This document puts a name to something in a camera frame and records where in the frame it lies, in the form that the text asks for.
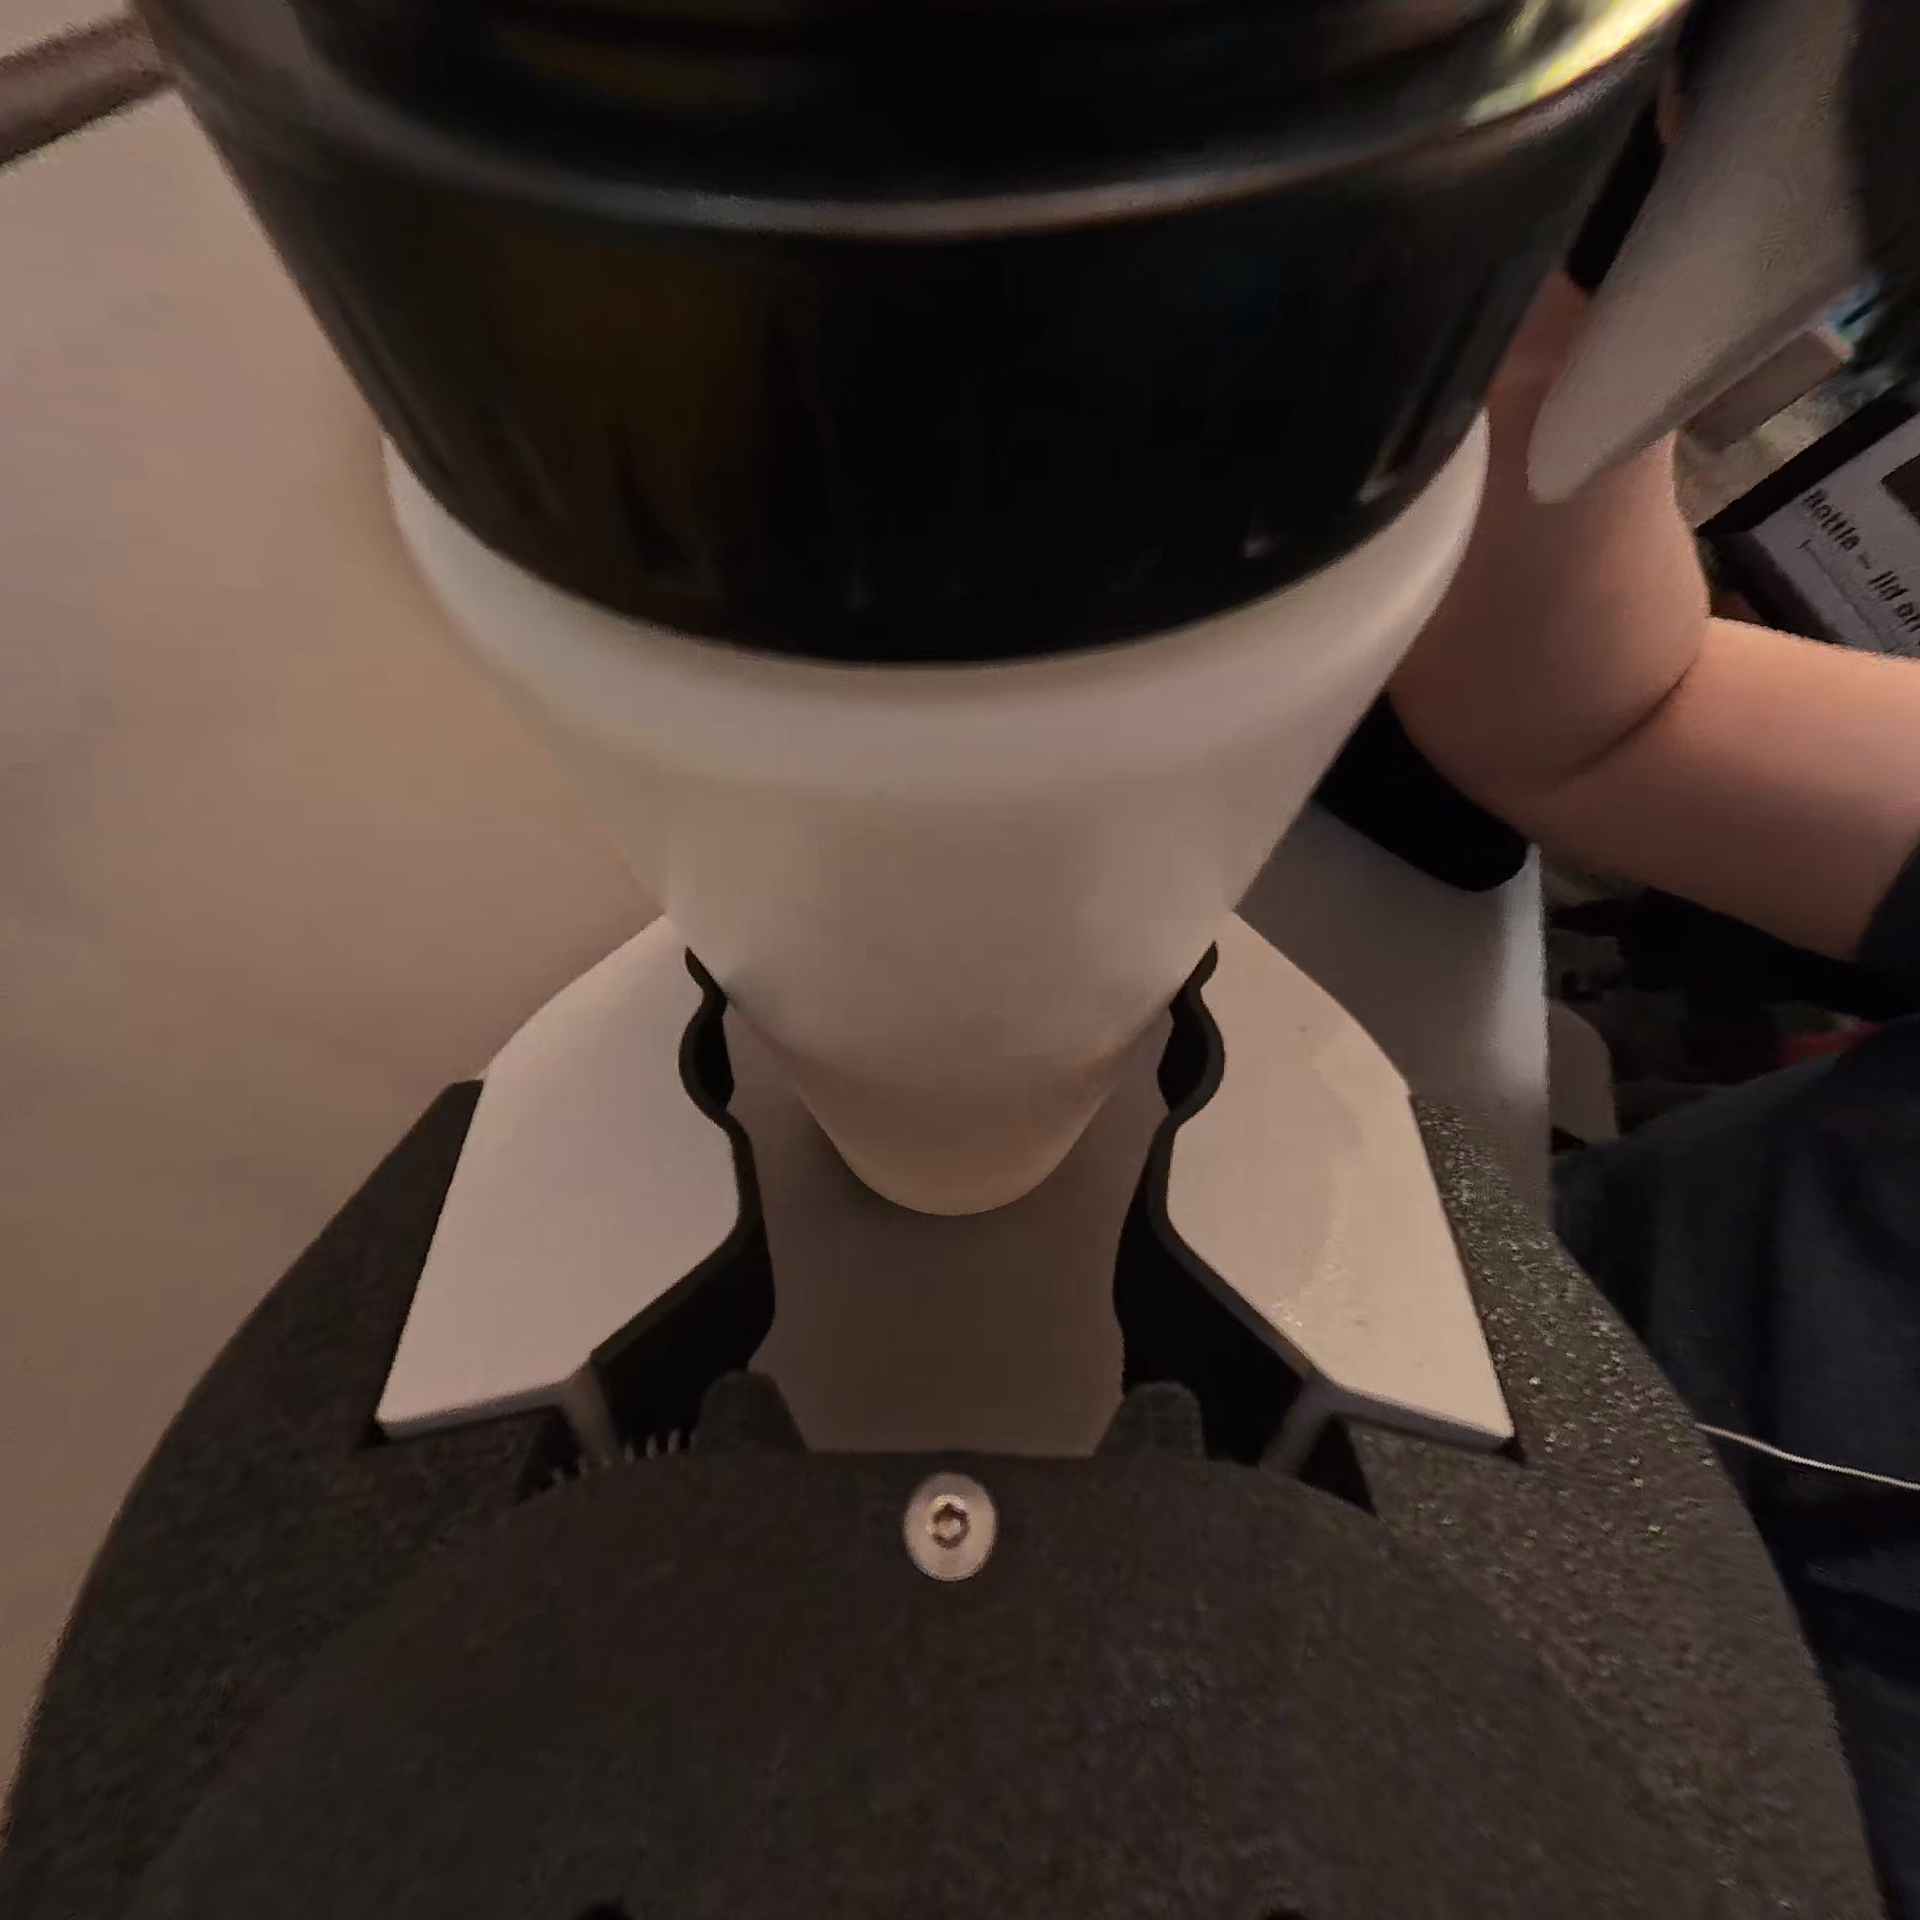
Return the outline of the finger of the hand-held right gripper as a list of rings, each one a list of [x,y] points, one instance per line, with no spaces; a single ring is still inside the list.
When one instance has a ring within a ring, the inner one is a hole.
[[[1685,127],[1533,422],[1537,502],[1688,427],[1865,277],[1845,123],[1864,24],[1750,3],[1706,32]]]

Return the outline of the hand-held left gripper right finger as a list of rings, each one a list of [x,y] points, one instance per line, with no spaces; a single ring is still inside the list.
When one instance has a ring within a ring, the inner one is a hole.
[[[1333,1424],[1502,1455],[1518,1429],[1403,1074],[1237,914],[1169,1003],[1113,1265],[1121,1392],[1304,1471]]]

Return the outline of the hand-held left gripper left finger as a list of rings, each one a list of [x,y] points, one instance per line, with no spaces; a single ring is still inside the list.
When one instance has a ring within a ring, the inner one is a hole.
[[[384,1435],[556,1410],[581,1450],[669,1450],[750,1367],[778,1297],[728,1006],[656,920],[493,1057]]]

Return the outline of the white plastic bottle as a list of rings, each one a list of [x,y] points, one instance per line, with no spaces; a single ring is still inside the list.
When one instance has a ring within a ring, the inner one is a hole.
[[[848,1168],[1032,1193],[1106,1101],[1460,565],[1481,414],[1378,535],[1227,615],[1068,656],[820,663],[614,615],[382,448],[400,541]]]

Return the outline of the black bottle lid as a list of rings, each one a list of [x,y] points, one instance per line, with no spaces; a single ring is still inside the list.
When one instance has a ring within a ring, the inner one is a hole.
[[[925,666],[1400,517],[1682,9],[134,8],[449,517],[669,632]]]

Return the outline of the person's right forearm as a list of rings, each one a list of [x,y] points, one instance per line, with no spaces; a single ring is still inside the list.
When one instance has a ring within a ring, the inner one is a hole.
[[[1531,496],[1586,318],[1554,272],[1488,393],[1470,552],[1389,703],[1444,779],[1566,864],[1857,960],[1916,855],[1917,669],[1714,617],[1673,437]]]

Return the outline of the black framed marker sign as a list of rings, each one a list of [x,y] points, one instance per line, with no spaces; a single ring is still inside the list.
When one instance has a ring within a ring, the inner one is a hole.
[[[1706,522],[1718,584],[1765,627],[1917,658],[1917,413],[1890,391]]]

